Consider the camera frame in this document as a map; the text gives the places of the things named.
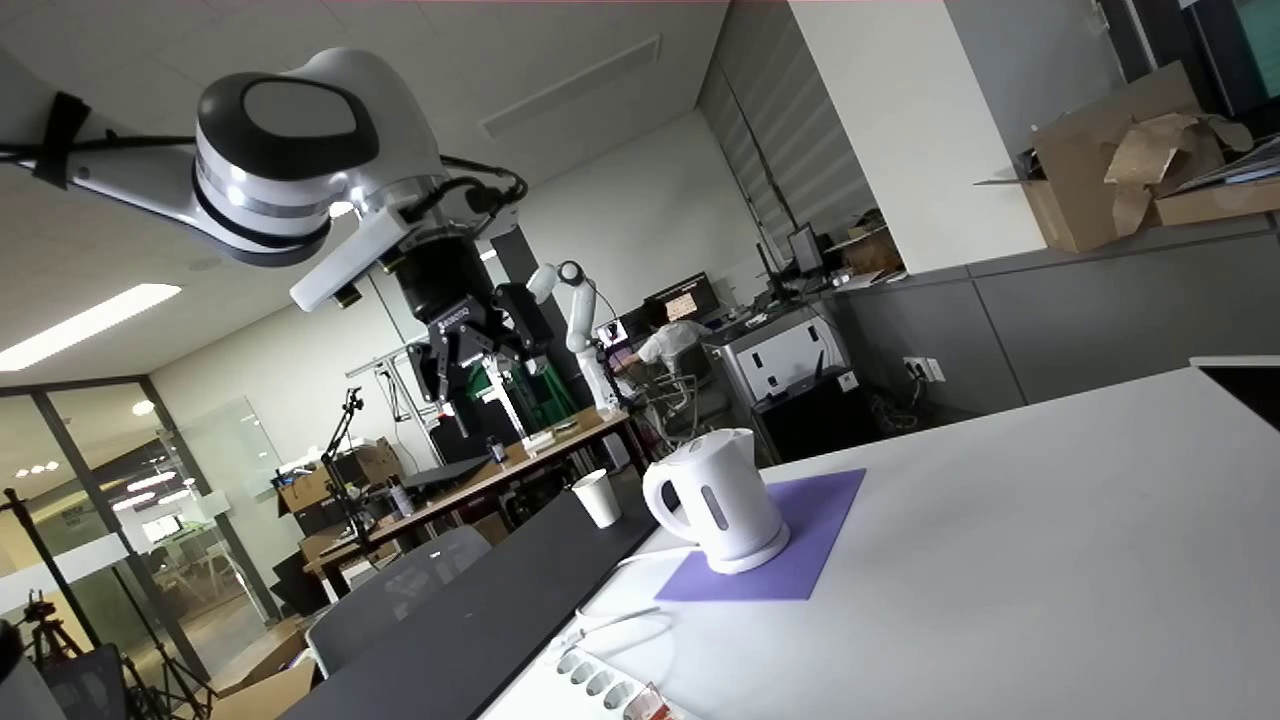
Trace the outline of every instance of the ceiling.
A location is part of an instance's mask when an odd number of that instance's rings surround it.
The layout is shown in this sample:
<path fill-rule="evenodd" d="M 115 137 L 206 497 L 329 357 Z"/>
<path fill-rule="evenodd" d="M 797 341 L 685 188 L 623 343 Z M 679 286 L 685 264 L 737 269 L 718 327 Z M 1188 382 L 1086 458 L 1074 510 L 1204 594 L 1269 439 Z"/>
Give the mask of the ceiling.
<path fill-rule="evenodd" d="M 535 192 L 535 181 L 690 111 L 724 2 L 0 0 L 0 45 L 136 130 L 192 130 L 199 87 L 226 73 L 283 73 L 333 45 L 371 46 L 414 82 L 443 152 L 519 166 Z M 0 377 L 0 387 L 164 368 L 281 311 L 299 270 L 232 264 L 172 223 L 0 166 L 0 349 L 141 278 L 186 286 L 101 341 Z"/>

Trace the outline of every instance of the office chair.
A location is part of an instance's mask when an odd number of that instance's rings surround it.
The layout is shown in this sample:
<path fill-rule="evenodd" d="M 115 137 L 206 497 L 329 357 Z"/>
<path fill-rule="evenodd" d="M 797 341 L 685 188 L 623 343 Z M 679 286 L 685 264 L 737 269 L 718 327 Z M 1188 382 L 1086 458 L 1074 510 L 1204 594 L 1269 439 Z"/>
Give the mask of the office chair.
<path fill-rule="evenodd" d="M 125 673 L 119 673 L 119 651 L 114 644 L 101 644 L 98 651 L 90 651 L 73 662 L 45 669 L 45 679 L 68 720 L 125 720 L 125 715 L 131 715 L 127 693 L 125 693 Z"/>
<path fill-rule="evenodd" d="M 366 649 L 388 635 L 402 620 L 410 620 L 419 602 L 428 602 L 443 582 L 466 577 L 487 539 L 472 526 L 449 526 L 428 545 L 404 550 L 388 567 L 381 567 L 367 582 L 348 593 L 340 602 L 315 615 L 310 626 L 312 656 L 322 674 L 333 674 L 351 662 Z"/>

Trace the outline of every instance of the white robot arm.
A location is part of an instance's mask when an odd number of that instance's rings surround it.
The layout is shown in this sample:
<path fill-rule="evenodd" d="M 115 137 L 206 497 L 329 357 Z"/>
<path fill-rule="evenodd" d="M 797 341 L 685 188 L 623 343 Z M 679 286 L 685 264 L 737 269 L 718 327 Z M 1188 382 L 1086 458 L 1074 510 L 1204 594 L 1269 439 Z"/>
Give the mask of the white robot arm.
<path fill-rule="evenodd" d="M 598 357 L 598 278 L 589 278 L 589 270 L 576 261 L 565 264 L 542 264 L 528 274 L 528 295 L 535 305 L 552 299 L 555 283 L 569 286 L 569 325 L 565 325 L 565 349 L 576 357 L 576 368 L 585 373 L 589 387 L 592 387 L 592 405 L 612 411 L 620 407 L 620 395 Z"/>
<path fill-rule="evenodd" d="M 265 269 L 315 257 L 329 208 L 348 201 L 359 229 L 292 286 L 310 311 L 344 295 L 397 243 L 449 229 L 449 192 L 466 192 L 477 216 L 525 197 L 525 181 L 499 166 L 466 162 L 510 174 L 510 188 L 449 174 L 404 81 L 351 46 L 329 46 L 283 75 L 217 81 L 199 95 L 198 139 L 127 137 L 0 46 L 0 161 L 189 223 Z"/>

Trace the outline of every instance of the wall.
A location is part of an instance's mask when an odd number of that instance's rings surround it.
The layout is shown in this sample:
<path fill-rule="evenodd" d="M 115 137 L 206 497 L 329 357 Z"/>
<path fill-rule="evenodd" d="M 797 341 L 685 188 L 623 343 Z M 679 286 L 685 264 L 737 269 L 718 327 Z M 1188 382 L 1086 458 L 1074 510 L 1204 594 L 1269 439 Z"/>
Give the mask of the wall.
<path fill-rule="evenodd" d="M 835 295 L 863 381 L 904 387 L 937 357 L 937 420 L 969 420 L 1188 357 L 1280 352 L 1280 234 L 1265 219 L 1150 233 L 1096 257 L 1020 257 Z"/>
<path fill-rule="evenodd" d="M 912 270 L 1045 247 L 946 0 L 792 10 Z"/>
<path fill-rule="evenodd" d="M 615 311 L 691 270 L 707 270 L 720 299 L 763 286 L 762 233 L 697 111 L 534 184 L 519 229 L 535 261 L 581 261 Z"/>
<path fill-rule="evenodd" d="M 348 387 L 366 387 L 366 411 L 351 435 L 388 435 L 410 466 L 432 458 L 432 443 L 419 423 L 394 423 L 386 393 L 371 377 L 344 381 L 344 373 L 394 352 L 402 341 L 366 292 L 355 308 L 322 308 L 303 314 L 283 308 L 189 360 L 161 368 L 151 381 L 186 428 L 207 484 L 232 502 L 232 523 L 245 537 L 248 557 L 272 580 L 272 564 L 296 550 L 296 523 L 275 514 L 275 498 L 265 497 L 272 466 L 329 443 Z M 255 452 L 245 452 L 245 428 L 237 416 L 255 411 L 260 431 L 272 443 L 272 458 L 248 466 Z"/>
<path fill-rule="evenodd" d="M 949 0 L 1004 149 L 1126 82 L 1096 0 Z"/>

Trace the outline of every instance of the desk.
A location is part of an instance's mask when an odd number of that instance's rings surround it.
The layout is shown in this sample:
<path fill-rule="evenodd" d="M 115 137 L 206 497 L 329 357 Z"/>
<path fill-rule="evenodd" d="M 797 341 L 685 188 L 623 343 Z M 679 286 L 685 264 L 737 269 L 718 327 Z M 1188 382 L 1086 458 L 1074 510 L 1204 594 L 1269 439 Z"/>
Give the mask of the desk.
<path fill-rule="evenodd" d="M 1276 715 L 1280 435 L 1201 373 L 767 481 L 835 466 L 869 481 L 807 602 L 666 602 L 674 635 L 612 662 L 720 720 Z M 589 611 L 652 602 L 674 567 L 615 572 Z M 552 656 L 486 715 L 552 715 Z"/>
<path fill-rule="evenodd" d="M 443 493 L 443 497 L 432 497 L 424 506 L 418 506 L 414 514 L 397 514 L 397 518 L 381 518 L 371 531 L 367 531 L 367 545 L 388 545 L 388 539 L 404 539 L 414 531 L 419 531 L 428 518 L 443 514 L 443 510 L 458 510 L 466 498 L 479 497 L 479 493 L 494 493 L 499 484 L 511 484 L 519 476 L 528 476 L 534 466 L 546 466 L 548 458 L 589 443 L 589 439 L 599 439 L 605 431 L 620 431 L 634 458 L 640 463 L 645 470 L 645 449 L 640 449 L 640 435 L 634 428 L 634 416 L 599 416 L 598 407 L 585 407 L 576 416 L 565 420 L 569 428 L 555 435 L 552 449 L 528 456 L 525 443 L 511 443 L 510 456 L 499 463 L 486 463 L 472 481 L 466 481 L 461 489 Z M 325 550 L 325 537 L 310 539 L 303 550 L 310 550 L 310 572 L 325 577 L 340 594 L 348 593 L 344 582 L 344 572 L 340 564 L 359 557 L 355 539 L 351 545 L 340 545 L 340 549 L 329 549 Z"/>

